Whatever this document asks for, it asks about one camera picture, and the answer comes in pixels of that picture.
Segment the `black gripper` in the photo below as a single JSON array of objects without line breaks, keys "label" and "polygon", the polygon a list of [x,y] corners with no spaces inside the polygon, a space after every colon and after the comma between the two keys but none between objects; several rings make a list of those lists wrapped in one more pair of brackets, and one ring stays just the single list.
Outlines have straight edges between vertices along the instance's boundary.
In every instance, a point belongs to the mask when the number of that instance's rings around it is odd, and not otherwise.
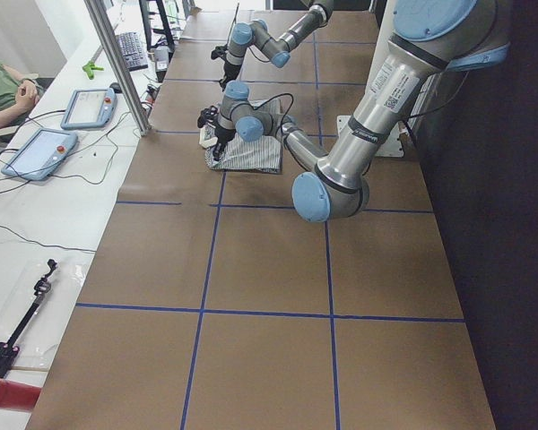
[{"label": "black gripper", "polygon": [[214,135],[217,139],[214,149],[216,151],[224,151],[227,143],[234,139],[234,129],[217,124],[215,126]]},{"label": "black gripper", "polygon": [[223,90],[226,89],[227,85],[231,81],[235,81],[239,77],[241,71],[240,64],[232,64],[229,61],[226,61],[223,66],[223,76],[219,80],[219,84]]}]

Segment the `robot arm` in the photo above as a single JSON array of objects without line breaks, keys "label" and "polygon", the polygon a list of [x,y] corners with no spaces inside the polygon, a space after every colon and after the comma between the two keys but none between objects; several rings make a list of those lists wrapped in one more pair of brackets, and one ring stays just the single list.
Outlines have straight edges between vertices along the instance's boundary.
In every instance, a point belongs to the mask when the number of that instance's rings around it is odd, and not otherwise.
[{"label": "robot arm", "polygon": [[278,39],[261,20],[236,24],[228,43],[211,53],[224,62],[224,96],[213,119],[214,157],[235,136],[246,142],[272,136],[305,169],[291,190],[303,219],[324,222],[357,214],[369,200],[366,168],[395,125],[410,115],[425,81],[436,73],[479,69],[506,58],[512,6],[510,1],[397,2],[384,63],[330,151],[313,144],[289,116],[253,107],[238,75],[251,46],[273,65],[285,66],[301,41],[327,25],[333,2],[308,2],[308,11]]},{"label": "robot arm", "polygon": [[315,30],[328,24],[334,12],[334,1],[304,1],[304,4],[308,6],[308,11],[278,39],[269,33],[261,19],[233,25],[228,42],[211,53],[211,59],[221,58],[224,62],[224,75],[219,80],[223,90],[229,82],[238,78],[250,47],[256,47],[272,65],[283,68],[291,58],[292,50]]}]

